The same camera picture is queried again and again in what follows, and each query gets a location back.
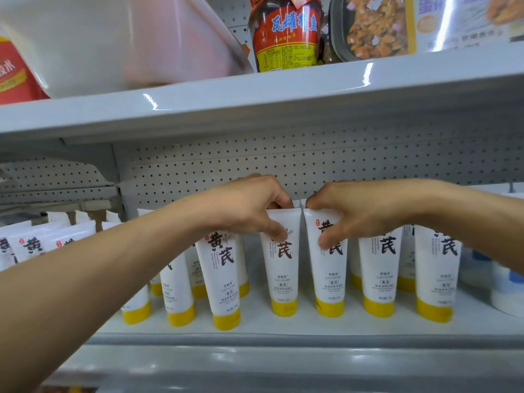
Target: hand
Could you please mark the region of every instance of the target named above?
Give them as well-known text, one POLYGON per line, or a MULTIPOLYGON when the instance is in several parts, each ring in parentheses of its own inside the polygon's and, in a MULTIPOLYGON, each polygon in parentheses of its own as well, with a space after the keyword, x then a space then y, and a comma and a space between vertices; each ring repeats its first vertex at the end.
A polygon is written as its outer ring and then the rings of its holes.
POLYGON ((266 211, 272 203, 281 208, 293 208, 291 197, 272 175, 253 174, 208 190, 201 196, 213 204, 211 215, 217 230, 238 234, 262 232, 276 242, 287 238, 284 227, 270 219, 266 211))
POLYGON ((447 184, 429 179, 330 182, 308 198, 306 208, 342 214, 318 239, 320 247, 328 249, 346 238, 375 237, 410 223, 419 201, 438 185, 447 184))

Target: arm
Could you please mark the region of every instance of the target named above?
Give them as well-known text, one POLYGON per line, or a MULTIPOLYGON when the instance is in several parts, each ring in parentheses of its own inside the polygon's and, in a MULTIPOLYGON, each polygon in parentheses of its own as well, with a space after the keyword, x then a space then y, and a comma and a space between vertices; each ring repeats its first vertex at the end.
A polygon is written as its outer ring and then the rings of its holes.
POLYGON ((324 231, 330 248, 349 237, 373 237, 404 224, 441 231, 524 275, 524 200, 429 179, 328 183, 308 199, 342 221, 324 231))
POLYGON ((0 273, 0 391, 35 388, 154 275, 210 231, 264 231, 285 239, 285 229, 267 216, 271 202, 292 208, 274 177, 253 175, 0 273))

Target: blue label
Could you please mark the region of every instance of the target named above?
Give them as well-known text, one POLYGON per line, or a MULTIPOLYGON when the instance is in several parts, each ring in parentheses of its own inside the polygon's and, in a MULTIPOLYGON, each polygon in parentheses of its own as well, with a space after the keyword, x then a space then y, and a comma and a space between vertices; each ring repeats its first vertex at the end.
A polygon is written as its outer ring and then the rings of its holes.
POLYGON ((516 282, 517 284, 524 284, 524 277, 514 271, 509 271, 509 281, 516 282))
POLYGON ((486 255, 482 254, 481 252, 475 251, 475 250, 473 250, 473 253, 472 253, 471 256, 475 260, 480 260, 480 261, 484 261, 484 262, 487 262, 487 261, 491 260, 491 258, 488 258, 486 255))

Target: tube cap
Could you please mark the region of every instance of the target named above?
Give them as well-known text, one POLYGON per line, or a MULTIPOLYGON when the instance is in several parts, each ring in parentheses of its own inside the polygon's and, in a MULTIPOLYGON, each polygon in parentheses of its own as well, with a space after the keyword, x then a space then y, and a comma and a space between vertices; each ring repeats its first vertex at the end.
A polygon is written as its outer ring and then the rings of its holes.
POLYGON ((249 281, 239 287, 240 297, 245 297, 249 294, 249 281))
POLYGON ((366 309, 366 312, 372 316, 386 318, 395 314, 395 303, 375 302, 364 295, 364 309, 366 309))
POLYGON ((207 291, 206 291, 206 285, 199 285, 197 287, 193 287, 193 297, 195 299, 200 299, 201 297, 207 297, 207 291))
POLYGON ((215 316, 213 314, 213 324, 220 331, 232 330, 240 324, 240 308, 228 316, 215 316))
POLYGON ((162 284, 151 284, 151 292, 156 297, 161 297, 162 294, 162 284))
POLYGON ((344 301, 326 303, 316 298, 318 312, 326 317, 340 317, 344 314, 344 301))
POLYGON ((148 302, 140 309, 131 310, 130 312, 122 311, 122 319, 126 324, 138 324, 151 316, 151 302, 148 302))
POLYGON ((416 311, 418 311, 422 317, 434 321, 435 323, 449 323, 453 318, 452 306, 446 308, 433 306, 422 302, 418 297, 416 298, 416 311))
POLYGON ((271 307, 273 308, 273 313, 280 317, 291 317, 297 313, 298 309, 298 298, 290 303, 280 303, 275 302, 271 299, 271 307))
POLYGON ((183 327, 189 324, 195 318, 195 304, 192 304, 189 309, 181 313, 168 313, 167 319, 169 324, 173 327, 183 327))
POLYGON ((415 279, 398 276, 397 288, 402 291, 416 292, 415 279))
POLYGON ((362 277, 358 277, 357 275, 351 275, 351 283, 356 289, 362 291, 362 277))

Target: forearm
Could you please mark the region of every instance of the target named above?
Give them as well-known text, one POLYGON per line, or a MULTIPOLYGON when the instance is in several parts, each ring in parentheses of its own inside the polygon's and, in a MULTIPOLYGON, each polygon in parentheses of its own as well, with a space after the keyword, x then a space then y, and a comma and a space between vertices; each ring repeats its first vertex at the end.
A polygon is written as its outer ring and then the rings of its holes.
POLYGON ((441 231, 524 275, 524 200, 421 181, 409 223, 441 231))
POLYGON ((0 390, 40 383, 208 233, 205 206, 197 196, 185 198, 0 273, 0 390))

